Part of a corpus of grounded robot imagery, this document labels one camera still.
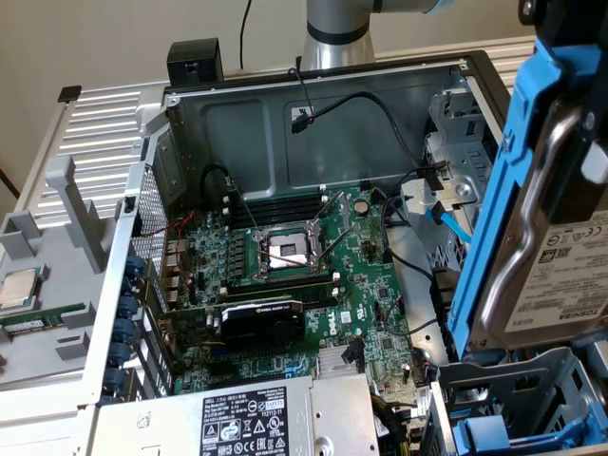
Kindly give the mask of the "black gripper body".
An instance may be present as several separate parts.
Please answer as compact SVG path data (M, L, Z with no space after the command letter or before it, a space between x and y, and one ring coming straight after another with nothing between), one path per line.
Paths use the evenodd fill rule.
M522 25L535 29L538 49L568 85L607 93L605 1L521 1L518 14Z

